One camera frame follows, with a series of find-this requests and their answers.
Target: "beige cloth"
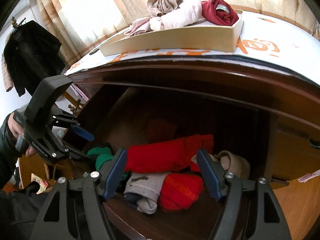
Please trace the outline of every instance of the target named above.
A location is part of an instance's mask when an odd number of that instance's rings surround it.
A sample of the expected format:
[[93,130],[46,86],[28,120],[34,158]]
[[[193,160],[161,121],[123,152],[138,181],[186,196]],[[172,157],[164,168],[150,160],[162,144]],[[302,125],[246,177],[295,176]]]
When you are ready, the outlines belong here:
[[151,17],[148,16],[134,20],[130,28],[124,32],[124,35],[131,37],[151,31],[149,22],[150,18]]
[[[7,44],[8,40],[10,39],[10,36],[11,36],[12,32],[13,32],[13,30],[6,37],[5,44]],[[3,53],[1,55],[1,69],[2,69],[2,77],[3,77],[5,91],[9,92],[14,87],[14,84],[13,84],[11,76],[10,76],[10,74],[8,72],[7,63],[5,62]]]
[[150,19],[150,28],[154,31],[181,28],[199,20],[202,15],[200,0],[184,0],[179,8],[161,17]]
[[225,171],[234,173],[240,179],[248,179],[250,175],[250,164],[246,159],[234,155],[228,151],[221,151],[215,157],[220,161]]
[[148,0],[148,12],[152,17],[162,16],[179,8],[182,0]]

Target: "orange-red cloth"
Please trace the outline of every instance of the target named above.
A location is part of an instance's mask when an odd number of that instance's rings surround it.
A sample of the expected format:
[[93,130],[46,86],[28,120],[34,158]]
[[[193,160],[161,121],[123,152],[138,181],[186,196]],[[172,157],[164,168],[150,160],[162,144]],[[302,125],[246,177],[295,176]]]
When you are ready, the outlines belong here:
[[196,134],[172,141],[132,146],[128,150],[125,171],[137,173],[180,171],[192,166],[191,158],[201,148],[212,153],[212,134]]
[[[231,26],[239,19],[237,13],[224,0],[202,1],[201,4],[202,16],[216,25]],[[230,13],[223,10],[216,10],[219,4],[226,6]]]
[[163,182],[158,205],[164,211],[186,210],[203,189],[203,180],[197,175],[170,173]]

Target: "curtain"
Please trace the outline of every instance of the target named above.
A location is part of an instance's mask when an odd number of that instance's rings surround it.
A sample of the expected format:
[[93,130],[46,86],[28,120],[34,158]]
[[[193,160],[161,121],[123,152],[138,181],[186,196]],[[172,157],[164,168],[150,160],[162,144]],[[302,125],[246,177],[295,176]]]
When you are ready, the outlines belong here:
[[[303,0],[225,0],[235,9],[257,12],[290,22],[310,34],[316,19]],[[147,0],[37,0],[48,30],[62,42],[68,65],[96,45],[148,16]]]
[[316,22],[315,28],[313,29],[312,36],[314,36],[318,41],[320,41],[320,24]]

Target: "metal screw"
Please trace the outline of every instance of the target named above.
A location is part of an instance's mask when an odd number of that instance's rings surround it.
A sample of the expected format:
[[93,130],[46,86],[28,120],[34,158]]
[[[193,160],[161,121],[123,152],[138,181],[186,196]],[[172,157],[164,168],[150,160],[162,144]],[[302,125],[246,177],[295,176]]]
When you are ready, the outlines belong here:
[[99,176],[99,172],[98,171],[94,171],[94,172],[92,172],[91,174],[90,174],[90,177],[91,178],[96,178],[96,177],[98,177]]
[[267,180],[265,178],[260,178],[259,179],[259,183],[261,184],[266,184],[267,183]]
[[232,172],[227,172],[226,173],[226,177],[228,178],[228,179],[232,179],[232,178],[234,178],[234,174],[232,173]]
[[66,181],[66,178],[65,177],[60,177],[58,179],[58,183],[64,183]]

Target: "beige fabric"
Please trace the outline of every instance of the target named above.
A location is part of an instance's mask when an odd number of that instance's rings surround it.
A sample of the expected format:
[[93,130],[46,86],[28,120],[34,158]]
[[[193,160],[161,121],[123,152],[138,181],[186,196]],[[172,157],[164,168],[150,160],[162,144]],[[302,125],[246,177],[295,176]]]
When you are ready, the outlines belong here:
[[225,171],[234,173],[240,179],[249,178],[250,164],[244,158],[228,151],[221,151],[215,157],[220,161]]
[[151,17],[148,16],[134,20],[130,28],[124,32],[124,35],[130,37],[151,31],[149,22],[150,18]]
[[[7,42],[9,41],[12,32],[13,32],[13,30],[6,37],[5,44],[7,44]],[[13,84],[11,76],[8,72],[7,63],[5,62],[3,53],[1,55],[1,69],[2,69],[2,77],[3,77],[5,91],[9,92],[14,87],[14,84]]]
[[202,14],[200,0],[184,0],[179,8],[161,17],[150,19],[150,28],[154,31],[181,28],[196,22]]
[[320,41],[320,25],[316,22],[316,25],[313,29],[312,36],[315,37],[318,41]]
[[148,12],[152,17],[162,16],[179,8],[182,0],[148,0]]
[[[175,3],[173,5],[170,3],[171,0],[164,1],[166,6],[176,7]],[[315,27],[315,17],[303,0],[225,1],[235,9],[273,16],[297,25],[309,33],[312,33]],[[111,35],[127,28],[134,20],[150,16],[148,0],[37,0],[37,2],[48,30],[63,44],[61,54],[68,65],[76,62]]]

